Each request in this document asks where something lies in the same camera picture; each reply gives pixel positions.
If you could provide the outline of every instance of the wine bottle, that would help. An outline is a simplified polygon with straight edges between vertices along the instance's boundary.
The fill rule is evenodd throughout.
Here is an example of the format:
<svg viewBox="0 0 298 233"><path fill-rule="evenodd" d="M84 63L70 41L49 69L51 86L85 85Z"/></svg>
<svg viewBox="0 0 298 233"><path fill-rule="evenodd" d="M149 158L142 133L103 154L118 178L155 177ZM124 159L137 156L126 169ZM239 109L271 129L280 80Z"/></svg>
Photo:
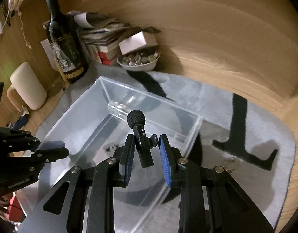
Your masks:
<svg viewBox="0 0 298 233"><path fill-rule="evenodd" d="M48 38L70 84L80 79L88 68L83 55L78 33L72 27L72 17L67 17L60 11L58 0L46 0L51 20Z"/></svg>

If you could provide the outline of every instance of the transparent bin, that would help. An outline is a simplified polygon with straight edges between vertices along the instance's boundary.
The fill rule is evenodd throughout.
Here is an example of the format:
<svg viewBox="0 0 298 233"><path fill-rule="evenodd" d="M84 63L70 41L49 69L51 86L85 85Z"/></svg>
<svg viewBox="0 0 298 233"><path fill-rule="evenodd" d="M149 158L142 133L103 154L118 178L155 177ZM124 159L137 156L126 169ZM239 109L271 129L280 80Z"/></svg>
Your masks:
<svg viewBox="0 0 298 233"><path fill-rule="evenodd" d="M202 117L160 96L133 89L117 81L99 77L64 113L38 149L65 144L69 157L46 164L40 173L39 191L20 193L31 209L46 192L72 167L83 169L98 165L111 157L114 149L125 144L127 114L141 110L146 117L148 137L167 134L169 143L188 156L199 132ZM131 181L127 188L114 188L114 224L116 232L138 230L152 209L168 193L158 147L151 149L154 166L141 168L137 151Z"/></svg>

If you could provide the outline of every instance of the bowl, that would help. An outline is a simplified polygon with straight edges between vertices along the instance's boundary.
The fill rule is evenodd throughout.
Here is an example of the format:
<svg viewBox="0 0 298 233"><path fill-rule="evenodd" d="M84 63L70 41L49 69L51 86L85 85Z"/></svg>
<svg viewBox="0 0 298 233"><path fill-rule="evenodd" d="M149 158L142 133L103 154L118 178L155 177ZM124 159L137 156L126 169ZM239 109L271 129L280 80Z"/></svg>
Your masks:
<svg viewBox="0 0 298 233"><path fill-rule="evenodd" d="M136 66L130 66L130 65L123 65L122 63L120 63L120 61L117 59L117 63L123 67L125 70L127 71L134 71L134 72L149 72L152 71L153 68L155 68L156 63L158 62L160 55L156 58L155 61L152 61L150 63L147 64L143 64L143 65L136 65Z"/></svg>

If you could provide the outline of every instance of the silver bolt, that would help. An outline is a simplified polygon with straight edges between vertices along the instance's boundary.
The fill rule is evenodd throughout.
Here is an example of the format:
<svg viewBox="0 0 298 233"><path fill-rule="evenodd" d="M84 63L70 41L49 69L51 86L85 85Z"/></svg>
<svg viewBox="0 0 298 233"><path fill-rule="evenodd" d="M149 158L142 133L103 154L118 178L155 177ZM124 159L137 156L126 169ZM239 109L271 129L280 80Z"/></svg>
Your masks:
<svg viewBox="0 0 298 233"><path fill-rule="evenodd" d="M80 167L78 167L78 166L74 166L73 168L71 168L72 173L77 173L79 171L80 171Z"/></svg>
<svg viewBox="0 0 298 233"><path fill-rule="evenodd" d="M178 162L182 165L185 165L186 163L188 163L188 159L187 158L180 158L180 159L178 159Z"/></svg>
<svg viewBox="0 0 298 233"><path fill-rule="evenodd" d="M216 167L215 167L215 171L216 171L217 173L223 173L223 172L224 172L224 169L223 169L223 167L221 167L221 166L216 166Z"/></svg>
<svg viewBox="0 0 298 233"><path fill-rule="evenodd" d="M108 158L107 159L107 163L108 164L114 164L115 162L117 162L117 159L116 158Z"/></svg>

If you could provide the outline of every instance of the gray cloth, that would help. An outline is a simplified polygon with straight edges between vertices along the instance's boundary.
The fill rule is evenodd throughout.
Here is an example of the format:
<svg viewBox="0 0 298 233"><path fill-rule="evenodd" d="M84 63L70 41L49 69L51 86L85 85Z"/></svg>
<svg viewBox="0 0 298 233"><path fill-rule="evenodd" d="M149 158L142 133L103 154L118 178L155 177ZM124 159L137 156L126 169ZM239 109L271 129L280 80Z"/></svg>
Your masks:
<svg viewBox="0 0 298 233"><path fill-rule="evenodd" d="M232 177L275 227L286 198L295 158L295 141L288 127L267 110L254 103L247 103L246 151L265 160L274 149L278 149L272 170L264 170L212 145L214 139L221 142L228 140L232 120L232 93L178 75L159 72L148 74L158 82L165 97L204 117L200 130L202 166L212 168L221 165L229 169ZM64 112L100 75L146 90L139 81L119 67L91 64L84 77L65 91L53 112L40 125L36 137L42 140ZM143 231L178 231L179 201L180 197L177 197L160 205L149 216Z"/></svg>

